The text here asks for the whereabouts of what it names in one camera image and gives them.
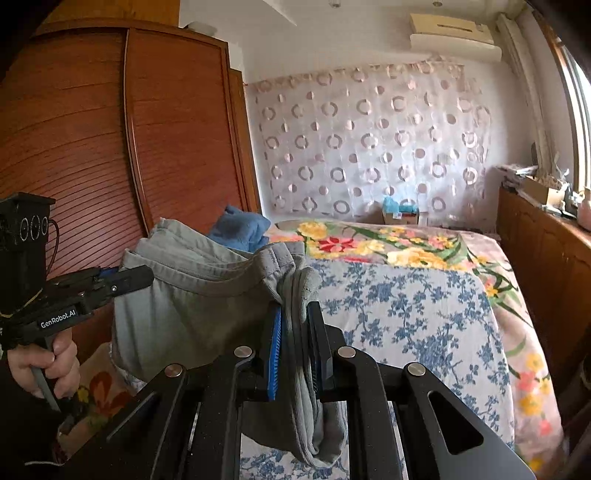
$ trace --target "gray cloth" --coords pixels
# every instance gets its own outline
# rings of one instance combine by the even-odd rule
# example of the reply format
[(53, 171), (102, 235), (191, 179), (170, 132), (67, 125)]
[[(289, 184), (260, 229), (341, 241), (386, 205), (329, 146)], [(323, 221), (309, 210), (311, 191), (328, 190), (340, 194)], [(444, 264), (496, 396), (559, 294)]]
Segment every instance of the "gray cloth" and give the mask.
[(272, 305), (282, 305), (279, 389), (270, 403), (246, 403), (242, 431), (287, 450), (308, 465), (333, 464), (346, 443), (346, 409), (321, 404), (312, 387), (306, 306), (320, 279), (301, 242), (254, 254), (213, 242), (176, 220), (162, 219), (126, 251), (125, 268), (148, 265), (154, 284), (115, 299), (113, 360), (149, 381), (168, 364), (211, 363), (239, 345), (256, 349)]

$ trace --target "wooden cabinet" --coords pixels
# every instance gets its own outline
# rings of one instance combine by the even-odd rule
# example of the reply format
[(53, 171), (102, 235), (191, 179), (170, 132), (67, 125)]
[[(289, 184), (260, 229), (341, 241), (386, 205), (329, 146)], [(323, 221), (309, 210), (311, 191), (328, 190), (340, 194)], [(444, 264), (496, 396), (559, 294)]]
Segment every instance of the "wooden cabinet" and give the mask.
[(178, 27), (180, 0), (62, 0), (45, 22), (81, 18), (147, 20)]
[(591, 353), (591, 234), (506, 190), (497, 231), (560, 391)]
[(207, 231), (221, 206), (247, 209), (225, 44), (132, 29), (127, 59), (125, 104), (148, 229), (165, 217)]
[[(56, 199), (51, 276), (118, 264), (161, 216), (207, 232), (227, 204), (256, 210), (244, 98), (229, 75), (228, 45), (188, 30), (41, 26), (0, 85), (0, 197)], [(54, 246), (51, 230), (48, 255)]]

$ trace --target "finger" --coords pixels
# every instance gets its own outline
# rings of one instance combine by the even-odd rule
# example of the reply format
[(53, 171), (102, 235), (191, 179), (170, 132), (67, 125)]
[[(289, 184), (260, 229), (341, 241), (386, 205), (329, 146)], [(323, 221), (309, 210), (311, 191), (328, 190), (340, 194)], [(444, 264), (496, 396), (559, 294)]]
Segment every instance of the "finger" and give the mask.
[(56, 356), (52, 352), (35, 344), (18, 345), (15, 349), (8, 351), (11, 370), (13, 367), (18, 370), (29, 367), (48, 368), (55, 358)]
[(72, 329), (68, 328), (59, 332), (53, 339), (53, 353), (60, 355), (72, 343)]
[(31, 366), (47, 368), (50, 367), (55, 359), (55, 355), (38, 345), (17, 346), (7, 352), (8, 366), (14, 380), (26, 391), (33, 393), (36, 397), (42, 398), (43, 395)]
[(47, 378), (60, 378), (68, 374), (72, 369), (76, 354), (78, 353), (78, 347), (74, 342), (70, 343), (68, 348), (59, 354), (49, 368), (45, 370), (45, 376)]
[(80, 362), (77, 358), (74, 358), (74, 364), (72, 365), (72, 369), (68, 372), (67, 375), (61, 377), (57, 382), (56, 386), (53, 389), (53, 393), (55, 393), (57, 398), (64, 398), (64, 397), (71, 397), (78, 387), (80, 386)]

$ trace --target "cable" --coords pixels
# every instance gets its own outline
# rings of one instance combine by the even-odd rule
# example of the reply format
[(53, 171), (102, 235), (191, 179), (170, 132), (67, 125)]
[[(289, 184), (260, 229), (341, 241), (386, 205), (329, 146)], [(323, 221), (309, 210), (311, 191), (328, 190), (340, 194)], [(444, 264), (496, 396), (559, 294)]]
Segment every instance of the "cable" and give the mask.
[(12, 317), (12, 315), (14, 315), (16, 312), (18, 312), (19, 310), (22, 310), (25, 307), (28, 307), (31, 302), (35, 301), (35, 299), (39, 296), (39, 294), (43, 291), (43, 289), (39, 290), (37, 293), (35, 293), (28, 302), (26, 302), (21, 308), (16, 309), (14, 312), (12, 312), (11, 314), (6, 314), (6, 313), (2, 313), (0, 312), (0, 317), (4, 318), (4, 319), (9, 319)]
[(53, 248), (53, 255), (51, 256), (51, 261), (49, 262), (49, 267), (47, 267), (47, 275), (49, 275), (49, 272), (51, 271), (51, 268), (53, 267), (53, 262), (56, 261), (57, 248), (60, 246), (60, 228), (57, 226), (57, 222), (53, 218), (49, 219), (49, 223), (52, 224), (56, 228), (56, 246)]

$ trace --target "wardrobe door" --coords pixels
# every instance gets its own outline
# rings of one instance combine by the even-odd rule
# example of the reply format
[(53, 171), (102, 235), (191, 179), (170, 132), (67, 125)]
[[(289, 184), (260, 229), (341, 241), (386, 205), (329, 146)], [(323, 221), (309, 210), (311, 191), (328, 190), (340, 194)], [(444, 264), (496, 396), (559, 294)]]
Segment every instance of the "wardrobe door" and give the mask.
[(125, 106), (144, 221), (207, 232), (227, 204), (247, 209), (228, 83), (228, 46), (130, 29)]
[[(0, 198), (53, 197), (49, 277), (118, 265), (142, 237), (123, 122), (124, 29), (33, 38), (0, 85)], [(47, 257), (56, 246), (50, 227)]]

